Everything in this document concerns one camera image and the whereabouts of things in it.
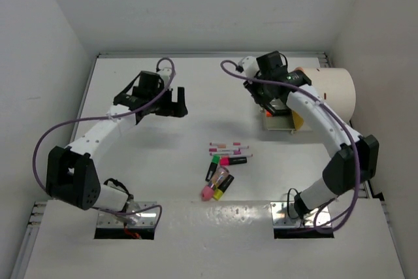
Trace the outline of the green drawer with gold knob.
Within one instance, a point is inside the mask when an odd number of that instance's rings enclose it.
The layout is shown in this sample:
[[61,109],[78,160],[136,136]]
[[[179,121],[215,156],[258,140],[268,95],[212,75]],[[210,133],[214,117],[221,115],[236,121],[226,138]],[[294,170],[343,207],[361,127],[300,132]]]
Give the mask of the green drawer with gold knob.
[[261,115],[261,121],[263,128],[269,131],[289,131],[295,133],[297,131],[311,131],[310,127],[307,124],[301,125],[299,128],[296,127],[296,124],[293,121],[292,112],[288,116],[276,116],[267,118],[266,110],[259,109]]

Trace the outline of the purple black highlighter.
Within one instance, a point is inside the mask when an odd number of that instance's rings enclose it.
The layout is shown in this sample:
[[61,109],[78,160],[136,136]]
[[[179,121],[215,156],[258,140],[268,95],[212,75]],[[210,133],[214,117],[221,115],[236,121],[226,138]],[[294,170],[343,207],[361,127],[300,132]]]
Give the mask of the purple black highlighter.
[[284,105],[279,99],[273,100],[266,107],[266,112],[271,113],[272,117],[288,116],[291,110]]

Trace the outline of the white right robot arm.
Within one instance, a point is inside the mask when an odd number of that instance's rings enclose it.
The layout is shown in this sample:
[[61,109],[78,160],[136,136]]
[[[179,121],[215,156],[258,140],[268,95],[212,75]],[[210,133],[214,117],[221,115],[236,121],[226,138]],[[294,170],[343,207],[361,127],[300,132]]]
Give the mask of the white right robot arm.
[[376,175],[379,142],[363,136],[340,118],[319,93],[308,72],[301,67],[289,71],[278,51],[241,59],[236,70],[246,79],[244,87],[256,104],[275,112],[272,102],[280,100],[316,132],[330,160],[320,179],[295,195],[289,205],[292,218],[303,218],[312,210],[353,189]]

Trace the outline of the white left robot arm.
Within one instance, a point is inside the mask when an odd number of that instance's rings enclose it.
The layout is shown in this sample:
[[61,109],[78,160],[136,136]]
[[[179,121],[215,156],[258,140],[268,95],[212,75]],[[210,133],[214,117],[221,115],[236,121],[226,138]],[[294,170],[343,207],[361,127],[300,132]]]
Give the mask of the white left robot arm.
[[46,192],[82,210],[94,208],[134,226],[144,212],[119,181],[101,182],[97,165],[107,150],[149,115],[182,118],[188,111],[185,90],[179,87],[172,100],[175,72],[156,69],[140,72],[117,96],[104,118],[66,147],[54,147],[48,155]]

